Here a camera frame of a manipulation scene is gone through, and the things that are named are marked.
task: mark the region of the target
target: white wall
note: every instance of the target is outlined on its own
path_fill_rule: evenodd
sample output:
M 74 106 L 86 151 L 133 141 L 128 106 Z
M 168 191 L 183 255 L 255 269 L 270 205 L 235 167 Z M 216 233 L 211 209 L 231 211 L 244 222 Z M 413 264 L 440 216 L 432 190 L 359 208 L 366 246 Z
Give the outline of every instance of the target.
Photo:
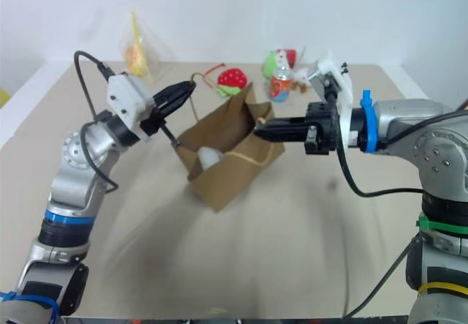
M 119 59 L 131 10 L 165 60 L 262 61 L 277 46 L 332 48 L 350 63 L 403 64 L 428 93 L 468 81 L 468 0 L 1 0 L 0 86 L 14 91 L 44 61 L 85 49 Z

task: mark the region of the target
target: brown paper bag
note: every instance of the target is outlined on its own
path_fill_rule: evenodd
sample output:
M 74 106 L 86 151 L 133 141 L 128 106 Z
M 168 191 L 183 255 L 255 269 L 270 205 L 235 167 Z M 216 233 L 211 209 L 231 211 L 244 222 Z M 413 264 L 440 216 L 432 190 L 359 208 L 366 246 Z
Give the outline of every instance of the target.
M 270 102 L 255 103 L 252 84 L 185 131 L 175 150 L 185 165 L 194 191 L 213 210 L 221 211 L 272 161 L 284 152 L 253 133 L 257 121 L 274 117 Z M 203 171 L 197 151 L 219 149 L 224 158 Z

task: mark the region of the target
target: red strawberry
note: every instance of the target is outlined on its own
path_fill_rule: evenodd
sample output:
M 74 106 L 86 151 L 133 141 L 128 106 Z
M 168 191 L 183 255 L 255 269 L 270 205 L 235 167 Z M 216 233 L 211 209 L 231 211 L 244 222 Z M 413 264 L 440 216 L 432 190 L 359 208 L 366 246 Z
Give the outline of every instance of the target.
M 247 85 L 247 77 L 239 68 L 230 68 L 219 75 L 218 84 L 244 88 Z
M 287 63 L 290 65 L 290 68 L 294 68 L 295 50 L 284 50 L 284 52 L 286 52 Z

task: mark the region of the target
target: blue ring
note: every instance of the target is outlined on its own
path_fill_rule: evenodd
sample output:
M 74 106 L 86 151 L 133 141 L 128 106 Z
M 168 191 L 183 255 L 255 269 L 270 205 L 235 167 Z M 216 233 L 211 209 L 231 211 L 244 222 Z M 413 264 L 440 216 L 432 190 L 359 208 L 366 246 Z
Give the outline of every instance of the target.
M 377 117 L 375 116 L 374 107 L 372 107 L 372 98 L 370 90 L 363 90 L 363 98 L 361 99 L 361 107 L 366 114 L 367 126 L 367 146 L 366 152 L 372 153 L 377 150 L 378 132 L 377 132 Z
M 83 225 L 83 224 L 93 224 L 94 218 L 90 217 L 74 217 L 74 216 L 61 216 L 59 214 L 52 213 L 50 211 L 45 211 L 45 218 L 50 219 L 53 222 L 58 222 L 62 224 L 74 224 L 74 225 Z

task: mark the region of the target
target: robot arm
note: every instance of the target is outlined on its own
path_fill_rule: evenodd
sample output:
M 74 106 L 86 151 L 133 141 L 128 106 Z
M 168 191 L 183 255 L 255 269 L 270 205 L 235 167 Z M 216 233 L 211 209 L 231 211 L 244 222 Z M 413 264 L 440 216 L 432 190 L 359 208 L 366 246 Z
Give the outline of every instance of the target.
M 165 118 L 185 103 L 195 83 L 184 81 L 151 96 L 130 75 L 112 73 L 108 82 L 107 99 L 117 115 L 104 111 L 65 140 L 39 236 L 16 291 L 3 296 L 0 323 L 54 323 L 75 312 L 88 276 L 82 261 L 94 220 L 105 194 L 118 187 L 108 178 L 112 167 L 130 146 L 159 128 L 178 145 Z M 108 183 L 114 186 L 110 190 Z
M 408 249 L 407 283 L 418 291 L 408 323 L 468 323 L 468 112 L 450 112 L 427 99 L 372 105 L 370 91 L 364 91 L 361 108 L 349 114 L 346 141 L 336 106 L 342 83 L 336 73 L 322 73 L 314 87 L 324 102 L 310 103 L 304 117 L 267 121 L 256 128 L 256 135 L 271 142 L 304 142 L 306 154 L 336 150 L 350 187 L 361 197 L 422 193 L 417 220 L 422 242 Z M 423 189 L 360 191 L 350 177 L 345 146 L 411 162 Z

